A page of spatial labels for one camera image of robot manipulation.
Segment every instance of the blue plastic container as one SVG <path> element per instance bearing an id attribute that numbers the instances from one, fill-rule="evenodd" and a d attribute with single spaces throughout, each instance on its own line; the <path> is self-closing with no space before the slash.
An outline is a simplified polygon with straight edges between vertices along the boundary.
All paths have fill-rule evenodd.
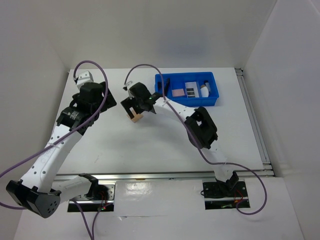
<path id="1" fill-rule="evenodd" d="M 167 92 L 167 97 L 176 103 L 188 106 L 214 106 L 219 98 L 218 88 L 212 72 L 185 72 L 185 73 L 166 73 L 163 74 L 164 83 L 167 79 L 170 79 L 170 85 Z M 211 92 L 209 97 L 202 97 L 200 92 L 200 86 L 204 85 L 208 81 Z M 199 92 L 199 97 L 187 97 L 186 85 L 187 82 L 196 82 Z M 155 75 L 154 89 L 156 92 L 162 94 L 162 88 L 158 87 L 158 83 L 161 83 L 161 77 L 159 74 Z M 183 89 L 184 96 L 172 96 L 172 90 Z"/>

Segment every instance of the pink sponge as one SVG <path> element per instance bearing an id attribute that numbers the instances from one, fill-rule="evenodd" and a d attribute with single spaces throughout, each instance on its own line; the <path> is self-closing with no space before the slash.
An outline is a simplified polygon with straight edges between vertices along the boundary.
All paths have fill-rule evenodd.
<path id="1" fill-rule="evenodd" d="M 185 90 L 183 88 L 172 90 L 172 97 L 181 97 L 184 95 L 185 95 Z"/>

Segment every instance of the white robotic arm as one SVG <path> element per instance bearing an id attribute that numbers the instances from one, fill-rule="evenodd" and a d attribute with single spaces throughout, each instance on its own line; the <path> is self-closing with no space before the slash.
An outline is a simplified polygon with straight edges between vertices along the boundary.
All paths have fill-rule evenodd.
<path id="1" fill-rule="evenodd" d="M 204 107 L 192 108 L 181 105 L 169 99 L 164 100 L 159 93 L 151 94 L 147 87 L 138 82 L 131 85 L 128 82 L 127 88 L 129 97 L 121 102 L 128 116 L 136 118 L 142 112 L 162 114 L 173 120 L 180 121 L 176 113 L 168 106 L 167 102 L 176 110 L 184 121 L 184 124 L 192 132 L 198 142 L 203 154 L 212 163 L 225 163 L 227 158 L 220 149 L 218 143 L 217 128 L 209 113 Z M 225 187 L 225 191 L 230 191 L 238 182 L 239 178 L 232 165 L 220 164 L 212 165 L 215 178 Z"/>
<path id="2" fill-rule="evenodd" d="M 86 71 L 79 75 L 76 81 L 79 93 L 72 96 L 69 107 L 65 108 L 54 127 L 46 146 L 52 146 L 41 154 L 27 173 L 19 181 L 11 180 L 6 190 L 12 198 L 28 210 L 48 218 L 59 204 L 79 195 L 90 198 L 100 191 L 98 180 L 89 174 L 82 173 L 74 179 L 59 182 L 52 189 L 52 184 L 61 165 L 71 149 L 85 134 L 88 127 L 94 124 L 99 114 L 93 120 L 85 122 L 96 112 L 102 104 L 103 94 L 106 92 L 105 83 L 94 83 L 92 75 Z M 116 105 L 110 90 L 100 113 Z M 60 138 L 81 124 L 85 124 L 78 131 L 69 135 L 59 143 Z"/>

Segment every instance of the blue bin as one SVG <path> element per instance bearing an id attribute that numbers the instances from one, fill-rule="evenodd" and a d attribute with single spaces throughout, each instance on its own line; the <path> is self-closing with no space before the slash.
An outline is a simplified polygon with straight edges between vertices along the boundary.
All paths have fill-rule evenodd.
<path id="1" fill-rule="evenodd" d="M 164 84 L 170 79 L 170 85 L 167 92 L 167 97 L 176 103 L 188 106 L 214 106 L 219 98 L 218 88 L 212 72 L 184 72 L 184 73 L 166 73 L 163 74 Z M 208 81 L 211 92 L 209 97 L 202 97 L 200 92 L 200 86 L 204 85 Z M 187 97 L 186 86 L 187 82 L 196 82 L 199 97 Z M 154 89 L 157 93 L 162 94 L 162 88 L 158 87 L 158 83 L 161 83 L 161 77 L 159 74 L 155 75 Z M 183 89 L 184 96 L 172 96 L 172 90 Z"/>

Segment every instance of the gray wall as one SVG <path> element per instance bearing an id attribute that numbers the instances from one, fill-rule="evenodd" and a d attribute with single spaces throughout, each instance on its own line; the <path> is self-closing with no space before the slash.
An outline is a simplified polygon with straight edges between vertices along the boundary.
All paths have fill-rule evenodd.
<path id="1" fill-rule="evenodd" d="M 320 1 L 278 0 L 244 68 L 306 240 L 319 239 Z"/>
<path id="2" fill-rule="evenodd" d="M 243 67 L 275 1 L 31 0 L 69 68 Z"/>
<path id="3" fill-rule="evenodd" d="M 51 133 L 64 89 L 66 69 L 24 1 L 0 7 L 0 172 L 40 150 Z M 0 200 L 12 203 L 5 187 L 30 167 L 0 179 Z M 11 240 L 20 210 L 0 207 L 0 238 Z"/>

